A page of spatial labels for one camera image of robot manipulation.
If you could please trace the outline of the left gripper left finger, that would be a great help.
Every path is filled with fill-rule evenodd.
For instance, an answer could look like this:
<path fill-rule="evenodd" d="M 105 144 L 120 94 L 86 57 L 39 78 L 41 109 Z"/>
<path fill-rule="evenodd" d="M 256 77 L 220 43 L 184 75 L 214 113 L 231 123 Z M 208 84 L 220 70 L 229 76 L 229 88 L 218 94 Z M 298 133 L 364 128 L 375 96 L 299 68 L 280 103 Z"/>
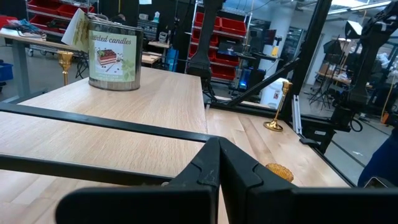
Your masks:
<path fill-rule="evenodd" d="M 216 223 L 220 142 L 209 139 L 165 186 L 76 190 L 61 199 L 57 223 Z"/>

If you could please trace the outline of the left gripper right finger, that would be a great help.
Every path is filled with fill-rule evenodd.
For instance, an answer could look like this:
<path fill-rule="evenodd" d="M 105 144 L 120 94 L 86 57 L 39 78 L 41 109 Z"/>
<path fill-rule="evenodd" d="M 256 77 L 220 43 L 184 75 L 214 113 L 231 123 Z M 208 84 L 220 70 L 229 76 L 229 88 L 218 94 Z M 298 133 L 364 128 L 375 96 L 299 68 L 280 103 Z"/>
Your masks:
<path fill-rule="evenodd" d="M 397 189 L 297 187 L 227 139 L 220 181 L 230 223 L 397 224 Z"/>

